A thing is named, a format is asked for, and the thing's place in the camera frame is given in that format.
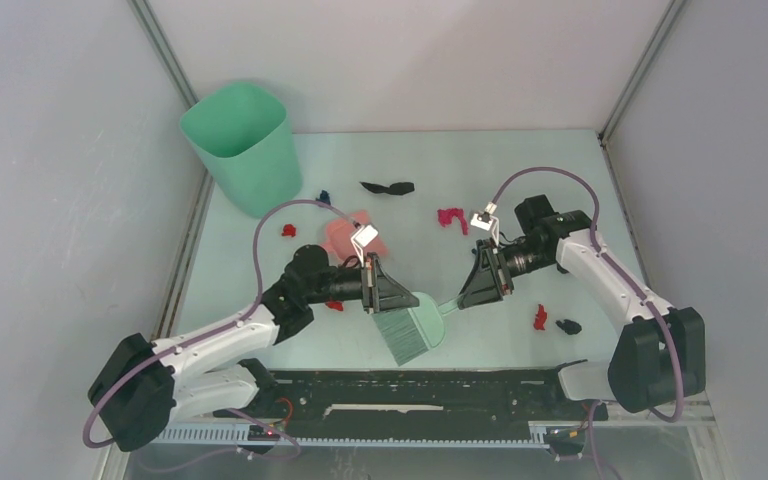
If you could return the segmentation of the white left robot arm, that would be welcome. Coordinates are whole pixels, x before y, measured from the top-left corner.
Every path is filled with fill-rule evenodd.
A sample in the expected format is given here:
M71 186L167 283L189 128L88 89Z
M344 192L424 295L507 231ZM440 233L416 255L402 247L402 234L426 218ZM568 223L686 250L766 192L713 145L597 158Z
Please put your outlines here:
M264 416L276 403L265 367L252 353L300 333L315 304L358 301L369 314L418 306L418 298L368 254L355 267L330 264L317 245L299 248L279 279L242 311L177 337L121 340L88 390L108 444L138 450L176 420L245 409Z

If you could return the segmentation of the dark paper scrap front right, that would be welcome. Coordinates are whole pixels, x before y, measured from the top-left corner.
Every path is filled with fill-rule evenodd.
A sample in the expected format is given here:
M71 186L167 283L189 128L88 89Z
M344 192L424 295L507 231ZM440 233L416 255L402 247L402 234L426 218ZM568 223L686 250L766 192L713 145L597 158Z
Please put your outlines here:
M555 325L570 336L578 335L583 330L583 327L578 322L571 319L556 320Z

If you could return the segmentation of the blue paper scrap near bin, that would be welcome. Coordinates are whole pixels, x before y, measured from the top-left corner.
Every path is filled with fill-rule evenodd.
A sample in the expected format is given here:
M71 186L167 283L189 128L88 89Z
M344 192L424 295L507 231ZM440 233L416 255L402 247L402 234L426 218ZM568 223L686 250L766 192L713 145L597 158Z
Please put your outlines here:
M328 205L331 204L330 194L326 190L322 190L320 192L319 196L317 197L317 200L324 204L328 204Z

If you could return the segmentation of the red paper scrap front right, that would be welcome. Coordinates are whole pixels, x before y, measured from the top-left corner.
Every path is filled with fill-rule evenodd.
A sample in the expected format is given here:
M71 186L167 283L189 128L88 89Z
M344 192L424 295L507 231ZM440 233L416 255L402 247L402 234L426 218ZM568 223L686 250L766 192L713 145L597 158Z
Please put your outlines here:
M548 321L548 311L543 304L539 304L533 320L533 328L536 331L544 331Z

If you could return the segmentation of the mint green hand brush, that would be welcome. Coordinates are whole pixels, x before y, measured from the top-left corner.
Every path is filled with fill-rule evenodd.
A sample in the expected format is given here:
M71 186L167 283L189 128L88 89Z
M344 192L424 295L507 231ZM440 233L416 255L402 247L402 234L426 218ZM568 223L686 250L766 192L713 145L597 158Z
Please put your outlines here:
M418 305L374 313L372 319L398 366L438 347L444 340L444 318L458 309L457 300L438 303L422 292L413 292Z

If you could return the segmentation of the black paper scrap rear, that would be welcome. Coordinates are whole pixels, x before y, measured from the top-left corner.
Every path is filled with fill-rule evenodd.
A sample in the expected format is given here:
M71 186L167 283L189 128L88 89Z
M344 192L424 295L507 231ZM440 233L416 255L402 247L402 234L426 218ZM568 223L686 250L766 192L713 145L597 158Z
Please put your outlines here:
M415 191L413 182L394 182L389 185L382 185L361 181L360 185L368 192L376 195L404 196Z

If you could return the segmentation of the large pink paper scrap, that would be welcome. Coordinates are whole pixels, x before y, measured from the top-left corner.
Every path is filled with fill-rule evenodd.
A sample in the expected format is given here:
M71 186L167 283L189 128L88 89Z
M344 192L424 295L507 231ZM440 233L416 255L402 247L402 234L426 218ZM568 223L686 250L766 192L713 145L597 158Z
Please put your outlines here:
M438 209L437 222L443 228L458 224L461 233L464 236L469 235L469 222L466 220L466 216L462 208L452 207Z

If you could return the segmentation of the pink plastic dustpan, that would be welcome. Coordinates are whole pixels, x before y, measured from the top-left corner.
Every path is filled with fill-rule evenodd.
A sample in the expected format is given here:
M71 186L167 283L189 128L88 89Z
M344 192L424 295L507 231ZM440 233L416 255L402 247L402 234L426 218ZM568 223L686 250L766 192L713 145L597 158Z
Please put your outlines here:
M350 237L357 230L353 224L342 217L329 222L324 227L324 240L320 246L339 262L343 262L356 254ZM380 258L389 255L389 249L379 234L369 245L364 248L366 253L376 253Z

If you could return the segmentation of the red paper scrap near brush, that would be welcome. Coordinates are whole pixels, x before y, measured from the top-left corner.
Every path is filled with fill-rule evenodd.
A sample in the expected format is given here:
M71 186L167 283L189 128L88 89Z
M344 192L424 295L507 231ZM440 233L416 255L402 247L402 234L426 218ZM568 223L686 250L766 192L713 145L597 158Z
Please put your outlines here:
M328 301L325 303L325 305L331 310L335 310L339 312L342 312L344 310L343 303L340 301Z

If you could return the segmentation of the red paper scrap near bin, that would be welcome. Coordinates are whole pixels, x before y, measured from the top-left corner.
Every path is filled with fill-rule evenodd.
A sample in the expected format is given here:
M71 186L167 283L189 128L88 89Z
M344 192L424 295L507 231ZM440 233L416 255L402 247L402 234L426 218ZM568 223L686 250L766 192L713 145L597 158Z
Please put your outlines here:
M285 224L282 227L281 236L294 238L297 234L297 229L293 224Z

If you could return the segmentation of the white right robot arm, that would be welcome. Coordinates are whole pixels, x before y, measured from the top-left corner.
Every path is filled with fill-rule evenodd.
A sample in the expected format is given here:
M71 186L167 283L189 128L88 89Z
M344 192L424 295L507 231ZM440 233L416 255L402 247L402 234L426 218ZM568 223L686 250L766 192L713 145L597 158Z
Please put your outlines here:
M566 418L582 400L607 400L630 413L677 403L706 388L705 324L692 307L678 308L635 277L605 244L584 212L555 211L544 195L515 209L522 236L500 242L496 206L470 224L490 233L476 243L473 267L457 296L461 310L503 300L516 277L556 267L583 284L618 334L609 361L578 361L558 370L541 392L545 411Z

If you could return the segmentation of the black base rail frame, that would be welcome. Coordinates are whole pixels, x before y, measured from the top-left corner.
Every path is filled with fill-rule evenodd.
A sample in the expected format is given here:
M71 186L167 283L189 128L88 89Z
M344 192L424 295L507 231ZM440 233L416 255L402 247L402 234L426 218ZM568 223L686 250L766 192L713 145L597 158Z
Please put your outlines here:
M523 431L581 426L588 406L567 399L553 369L275 370L244 407L291 433Z

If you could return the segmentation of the green plastic waste bin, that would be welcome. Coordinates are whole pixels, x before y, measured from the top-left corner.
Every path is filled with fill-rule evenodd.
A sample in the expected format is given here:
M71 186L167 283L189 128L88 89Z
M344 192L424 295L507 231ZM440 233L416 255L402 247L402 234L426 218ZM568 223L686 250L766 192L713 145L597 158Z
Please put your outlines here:
M253 218L302 187L289 115L261 86L234 82L187 110L179 127L233 206Z

